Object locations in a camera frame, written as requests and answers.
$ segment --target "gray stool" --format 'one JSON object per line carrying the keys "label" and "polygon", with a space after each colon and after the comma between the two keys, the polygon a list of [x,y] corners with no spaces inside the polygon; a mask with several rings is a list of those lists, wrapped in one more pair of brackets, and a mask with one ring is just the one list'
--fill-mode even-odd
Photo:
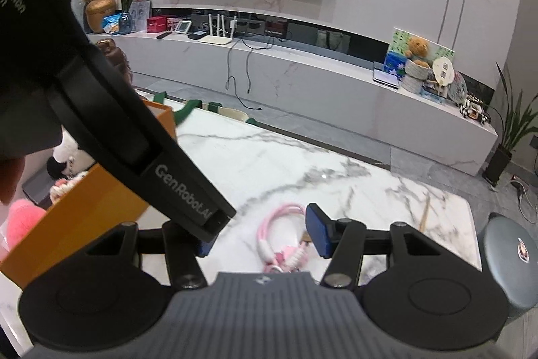
{"label": "gray stool", "polygon": [[491,213],[478,233],[482,270],[490,272],[509,302],[508,322],[538,303],[538,248],[516,221]]}

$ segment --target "blue gripper pad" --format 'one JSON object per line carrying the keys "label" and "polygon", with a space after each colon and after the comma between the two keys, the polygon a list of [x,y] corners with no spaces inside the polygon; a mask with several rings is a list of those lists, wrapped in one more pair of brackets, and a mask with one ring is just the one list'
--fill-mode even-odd
{"label": "blue gripper pad", "polygon": [[217,240],[217,237],[218,235],[215,236],[211,242],[200,241],[200,245],[197,248],[196,255],[198,257],[208,256],[209,252],[211,251],[211,248],[213,248],[213,244]]}
{"label": "blue gripper pad", "polygon": [[317,204],[311,203],[306,207],[306,231],[310,235],[317,253],[324,259],[328,259],[333,256],[333,246],[329,240],[329,233],[327,232],[327,224],[318,216],[316,210],[321,211],[323,216],[326,215],[317,206]]}

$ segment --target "woven basket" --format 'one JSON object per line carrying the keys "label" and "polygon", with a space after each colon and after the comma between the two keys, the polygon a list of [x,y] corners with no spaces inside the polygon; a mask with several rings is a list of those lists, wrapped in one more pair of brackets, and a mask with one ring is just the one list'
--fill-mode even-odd
{"label": "woven basket", "polygon": [[423,68],[411,60],[405,63],[405,73],[413,78],[425,80],[430,72],[431,68]]}
{"label": "woven basket", "polygon": [[416,79],[416,78],[413,78],[412,76],[405,75],[403,77],[402,87],[405,90],[418,95],[420,91],[422,90],[423,83],[424,81],[422,81],[421,79]]}

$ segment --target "pink cable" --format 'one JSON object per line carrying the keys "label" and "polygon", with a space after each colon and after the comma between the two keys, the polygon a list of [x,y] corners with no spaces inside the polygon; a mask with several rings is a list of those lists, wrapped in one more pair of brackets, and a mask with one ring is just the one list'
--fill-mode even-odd
{"label": "pink cable", "polygon": [[268,215],[258,227],[256,233],[257,246],[260,257],[266,264],[265,272],[290,272],[298,270],[308,259],[306,253],[307,244],[301,241],[299,246],[287,245],[283,251],[275,253],[271,248],[267,238],[271,223],[282,216],[291,214],[305,215],[305,207],[296,203],[287,203]]}

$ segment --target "power cord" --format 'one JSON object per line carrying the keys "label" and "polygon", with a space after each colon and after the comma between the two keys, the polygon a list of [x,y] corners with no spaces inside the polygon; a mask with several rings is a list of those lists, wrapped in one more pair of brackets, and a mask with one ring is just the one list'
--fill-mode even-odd
{"label": "power cord", "polygon": [[252,53],[254,51],[261,51],[261,50],[265,50],[265,49],[271,49],[274,46],[274,37],[271,37],[271,39],[265,44],[265,46],[263,48],[253,48],[252,46],[247,45],[247,43],[245,41],[245,38],[243,36],[241,37],[241,40],[243,41],[243,44],[247,48],[250,48],[250,51],[248,52],[248,55],[246,56],[246,77],[248,78],[248,88],[247,88],[246,92],[247,92],[247,94],[249,94],[250,90],[252,88],[252,81],[250,79],[250,72],[248,71],[248,59],[250,58],[250,56],[252,55]]}
{"label": "power cord", "polygon": [[282,42],[282,43],[289,42],[290,40],[293,39],[293,33],[291,31],[286,31],[286,37],[284,38],[277,37],[277,39],[279,40],[279,42]]}
{"label": "power cord", "polygon": [[[514,187],[516,187],[516,184],[518,185],[519,188],[517,188],[517,200],[518,200],[518,203],[517,203],[517,206],[519,208],[519,213],[521,214],[521,216],[523,218],[525,218],[525,220],[527,222],[529,222],[530,224],[536,224],[538,222],[538,206],[536,204],[532,204],[532,202],[530,201],[528,195],[527,195],[527,190],[525,188],[525,185],[517,180],[516,178],[512,177],[512,179],[510,179],[506,184],[504,184],[501,188],[494,188],[494,187],[490,187],[490,189],[494,192],[499,192],[501,189],[504,189],[506,186],[508,186],[509,184],[513,185]],[[527,200],[527,202],[529,203],[529,206],[531,206],[531,208],[534,210],[534,213],[535,213],[535,218],[534,218],[534,221],[531,221],[529,218],[527,218],[525,216],[525,214],[523,213],[523,210],[521,209],[521,200],[523,199],[523,195],[525,195],[525,199]]]}
{"label": "power cord", "polygon": [[226,90],[229,90],[229,88],[230,88],[230,80],[233,79],[233,93],[235,94],[236,98],[239,100],[241,105],[243,105],[243,107],[245,107],[246,109],[249,109],[249,110],[261,110],[262,109],[261,107],[249,107],[243,101],[241,101],[241,98],[239,98],[239,95],[237,94],[237,81],[236,81],[235,77],[233,75],[231,75],[230,52],[232,52],[232,49],[235,48],[235,46],[239,43],[239,41],[240,40],[237,39],[235,41],[235,43],[230,47],[230,49],[228,49],[228,53],[226,54],[226,62],[227,62],[227,65],[228,65],[228,77],[227,77],[227,80],[226,80],[225,88],[226,88]]}

